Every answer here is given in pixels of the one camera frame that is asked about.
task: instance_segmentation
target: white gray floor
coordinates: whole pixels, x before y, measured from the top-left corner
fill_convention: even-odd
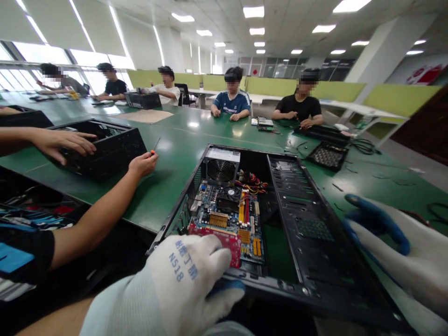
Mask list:
[[[270,118],[277,102],[263,102],[263,105],[254,105],[254,116]],[[206,100],[206,108],[210,109],[211,100]],[[327,125],[333,125],[338,121],[338,117],[328,111],[323,111],[323,117]],[[363,137],[369,139],[373,143],[378,142],[378,139],[368,133],[364,133]],[[393,140],[387,140],[380,148],[381,151],[387,153],[389,156],[396,159],[402,165],[409,168],[417,168],[425,173],[420,176],[431,183],[432,185],[442,189],[448,193],[448,167],[431,160],[428,157],[421,155]]]

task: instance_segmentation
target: blue jersey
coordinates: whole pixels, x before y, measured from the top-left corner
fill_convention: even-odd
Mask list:
[[[216,99],[213,101],[213,104],[221,110],[222,112],[228,113],[240,113],[243,110],[251,110],[251,100],[249,99],[249,94],[242,90],[239,90],[236,97],[232,100],[229,99],[229,93],[227,91],[223,91]]]

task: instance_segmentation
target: person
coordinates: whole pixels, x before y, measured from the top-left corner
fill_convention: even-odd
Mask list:
[[[34,127],[1,127],[0,155],[33,144],[66,165],[59,150],[71,148],[82,156],[94,155],[88,139],[96,135]],[[76,225],[58,230],[28,230],[23,225],[0,226],[0,308],[34,291],[56,269],[93,251],[123,216],[139,181],[151,174],[158,155],[134,158],[123,178],[81,217]]]
[[[357,208],[343,221],[354,242],[417,301],[448,320],[448,268],[444,260],[448,238],[380,202],[350,194],[345,198]],[[398,248],[390,247],[370,230],[376,234],[387,231]],[[230,261],[230,250],[222,248],[214,235],[168,236],[136,275],[119,280],[95,298],[46,316],[18,335],[203,335],[205,331],[206,335],[252,335],[236,323],[212,327],[245,294],[240,281],[216,286]],[[340,322],[336,332],[330,329],[335,326],[333,320],[315,318],[319,335],[353,333],[352,323],[335,322]]]
[[[319,69],[305,69],[293,95],[284,97],[275,108],[272,119],[295,119],[302,128],[322,125],[321,104],[310,92],[319,82]]]
[[[227,84],[227,91],[223,91],[211,105],[211,113],[214,117],[219,117],[221,111],[231,113],[230,120],[238,121],[246,118],[250,114],[251,100],[249,94],[239,89],[241,79],[243,78],[243,69],[240,67],[229,68],[224,80]]]
[[[137,88],[136,91],[139,94],[157,92],[159,94],[160,102],[162,103],[162,105],[178,105],[181,91],[178,87],[173,85],[175,79],[174,71],[172,71],[169,66],[161,66],[158,70],[162,76],[163,84],[152,86],[150,88]]]
[[[44,76],[50,77],[58,82],[61,82],[59,88],[52,88],[51,86],[44,85],[41,81],[36,83],[47,90],[40,91],[40,94],[51,95],[57,93],[69,93],[67,86],[71,86],[75,92],[79,93],[81,96],[87,96],[89,93],[86,88],[83,87],[76,79],[63,75],[61,69],[51,63],[43,63],[40,65],[41,72]]]
[[[1,116],[7,116],[7,115],[11,115],[11,114],[18,114],[21,113],[20,111],[17,111],[9,106],[3,106],[0,105],[0,117]]]
[[[107,78],[106,88],[103,93],[97,96],[91,96],[97,101],[102,100],[125,100],[124,95],[127,92],[126,83],[117,77],[117,71],[110,63],[100,63],[97,69]]]

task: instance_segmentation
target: office chair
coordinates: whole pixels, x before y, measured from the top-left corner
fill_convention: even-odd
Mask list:
[[[83,83],[83,87],[87,90],[87,96],[90,95],[90,85]]]
[[[191,105],[190,94],[188,93],[188,86],[186,84],[174,84],[175,87],[178,87],[181,93],[183,94],[182,105]]]

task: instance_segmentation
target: ceiling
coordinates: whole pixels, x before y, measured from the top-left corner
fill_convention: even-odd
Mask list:
[[[332,13],[341,0],[99,0],[144,22],[172,26],[182,38],[215,50],[214,42],[225,42],[234,56],[256,56],[254,42],[266,42],[265,56],[288,57],[292,49],[302,49],[301,57],[331,57],[334,49],[347,50],[342,57],[358,58],[359,40],[369,40],[382,23],[400,15],[437,13],[438,17],[422,36],[427,39],[415,49],[425,55],[448,54],[447,0],[372,0],[355,13]],[[246,19],[243,6],[265,6],[264,18]],[[194,22],[181,23],[171,16],[191,15]],[[330,33],[312,34],[318,25],[336,24]],[[266,29],[264,36],[251,36],[249,28]],[[200,37],[197,29],[208,29],[213,36]]]

